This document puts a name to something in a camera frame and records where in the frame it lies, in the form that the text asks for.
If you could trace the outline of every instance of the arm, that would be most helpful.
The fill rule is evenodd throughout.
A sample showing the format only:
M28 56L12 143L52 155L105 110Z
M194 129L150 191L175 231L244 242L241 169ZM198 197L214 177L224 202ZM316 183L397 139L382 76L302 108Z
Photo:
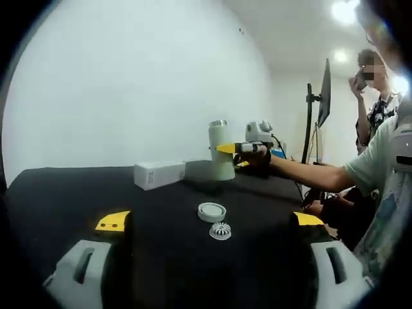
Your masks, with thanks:
M273 155L270 166L303 185L327 192L338 193L355 185L343 167L300 164Z
M358 98L357 131L358 131L358 137L359 137L360 144L367 145L370 140L371 131L369 127L368 116L366 114L366 108L365 108L365 103L364 103L363 98L361 99Z

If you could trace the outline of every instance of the ceiling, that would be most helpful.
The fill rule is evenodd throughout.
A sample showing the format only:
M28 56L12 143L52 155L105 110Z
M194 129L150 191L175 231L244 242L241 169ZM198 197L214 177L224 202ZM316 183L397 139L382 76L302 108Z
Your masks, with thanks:
M273 74L322 73L325 59L332 75L349 77L357 71L357 54L371 48L357 23L345 26L332 17L338 0L223 0L260 47ZM347 53L346 63L334 59Z

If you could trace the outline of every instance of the black tablecloth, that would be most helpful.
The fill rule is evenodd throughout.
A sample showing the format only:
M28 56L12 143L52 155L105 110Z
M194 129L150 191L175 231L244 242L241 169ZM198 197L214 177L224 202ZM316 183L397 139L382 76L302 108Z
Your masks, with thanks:
M237 175L221 183L179 182L151 191L132 167L36 169L6 192L10 224L42 279L109 213L132 210L133 299L142 308L290 308L294 258L287 225L299 207L290 180ZM196 214L224 205L232 237L217 241Z

